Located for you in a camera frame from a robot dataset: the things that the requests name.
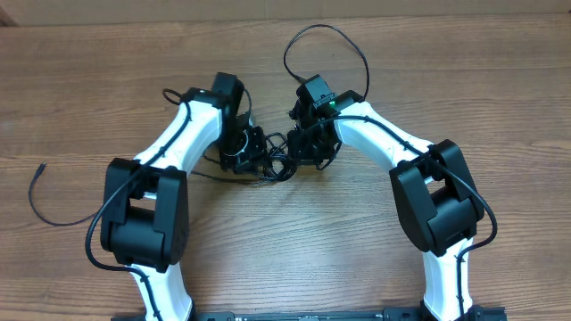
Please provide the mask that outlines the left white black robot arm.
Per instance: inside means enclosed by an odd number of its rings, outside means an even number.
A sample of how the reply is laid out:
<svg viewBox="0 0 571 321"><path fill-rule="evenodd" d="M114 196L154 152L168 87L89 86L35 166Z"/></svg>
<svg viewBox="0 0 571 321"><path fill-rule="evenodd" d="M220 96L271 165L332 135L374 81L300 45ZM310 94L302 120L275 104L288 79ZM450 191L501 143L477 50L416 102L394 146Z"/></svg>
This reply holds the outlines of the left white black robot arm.
<svg viewBox="0 0 571 321"><path fill-rule="evenodd" d="M153 144L107 167L85 252L95 267L133 276L145 304L141 320L193 316L180 267L189 237L187 178L212 144L249 122L237 115L244 91L237 76L223 72L209 90L189 88Z"/></svg>

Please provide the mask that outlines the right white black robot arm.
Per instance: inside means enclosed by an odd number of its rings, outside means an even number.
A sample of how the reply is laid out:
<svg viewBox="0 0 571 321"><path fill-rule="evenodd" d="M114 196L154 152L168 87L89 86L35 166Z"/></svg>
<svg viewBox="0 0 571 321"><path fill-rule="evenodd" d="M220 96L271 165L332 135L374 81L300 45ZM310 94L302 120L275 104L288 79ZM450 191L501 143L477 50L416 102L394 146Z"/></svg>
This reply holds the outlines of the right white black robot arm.
<svg viewBox="0 0 571 321"><path fill-rule="evenodd" d="M421 302L427 320L483 320L468 290L468 256L489 244L497 221L477 191L460 148L417 138L381 117L365 98L349 90L338 95L315 75L302 79L290 111L291 158L317 165L349 145L389 174L401 228L423 256L426 289ZM477 223L492 218L491 234L476 243Z"/></svg>

